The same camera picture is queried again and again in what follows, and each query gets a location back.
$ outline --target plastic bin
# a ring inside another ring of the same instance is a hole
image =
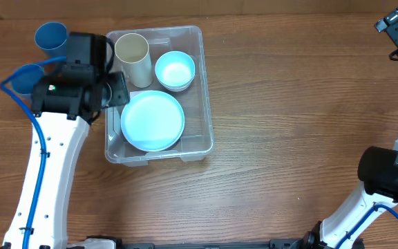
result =
[[[178,157],[184,162],[204,159],[207,154],[213,151],[214,135],[211,124],[202,32],[196,26],[183,26],[112,31],[107,34],[107,37],[116,42],[127,33],[137,33],[147,39],[153,65],[153,82],[151,85],[139,89],[132,83],[127,82],[128,90],[130,92],[158,90],[171,94],[184,109],[185,128],[179,141],[172,147],[157,152],[141,151],[128,143],[121,131],[120,116],[124,107],[109,108],[106,110],[105,157],[111,163],[121,163],[127,166],[148,165],[149,160],[161,158]],[[154,73],[154,66],[159,57],[172,50],[182,51],[190,55],[196,65],[196,75],[190,87],[177,93],[166,90],[158,82]],[[121,71],[117,58],[115,58],[112,71]]]

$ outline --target wooden table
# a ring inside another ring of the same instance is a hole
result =
[[[194,24],[202,29],[216,146],[204,161],[110,164],[104,119],[80,154],[68,210],[71,242],[200,243],[297,238],[330,216],[357,184],[370,145],[398,137],[395,49],[373,24],[383,15],[264,15],[61,20],[71,30]],[[0,21],[0,81],[44,59],[44,20]],[[0,91],[0,244],[18,204],[31,126]],[[398,248],[384,214],[362,237]]]

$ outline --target light blue plate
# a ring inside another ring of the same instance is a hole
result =
[[[121,115],[121,130],[134,147],[162,151],[173,145],[185,126],[184,111],[168,93],[145,91],[131,99]]]

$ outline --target light blue bowl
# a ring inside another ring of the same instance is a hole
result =
[[[184,111],[168,93],[144,91],[124,107],[121,130],[142,151],[162,151],[174,145],[185,126]]]
[[[196,73],[193,59],[186,53],[171,51],[163,54],[155,65],[159,82],[170,91],[185,90]]]

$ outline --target blue cup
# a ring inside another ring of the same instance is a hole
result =
[[[59,22],[43,24],[36,30],[35,42],[50,58],[66,56],[67,27]]]
[[[44,76],[44,68],[36,64],[26,64],[21,68],[26,66],[32,67],[31,70],[13,79],[11,85],[13,91],[18,93],[23,99],[31,101],[33,86]]]

